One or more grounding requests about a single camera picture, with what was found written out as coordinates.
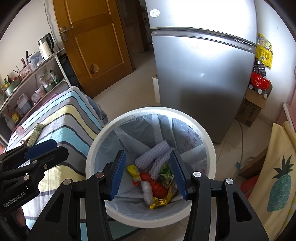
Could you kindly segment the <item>person's left hand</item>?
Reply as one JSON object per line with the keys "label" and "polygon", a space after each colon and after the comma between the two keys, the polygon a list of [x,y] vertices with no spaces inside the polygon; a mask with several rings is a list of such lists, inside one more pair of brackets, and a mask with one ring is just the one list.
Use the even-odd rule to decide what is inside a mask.
{"label": "person's left hand", "polygon": [[13,211],[11,216],[14,218],[14,220],[17,222],[17,224],[20,227],[23,227],[26,225],[26,219],[23,214],[23,209],[20,207],[16,211]]}

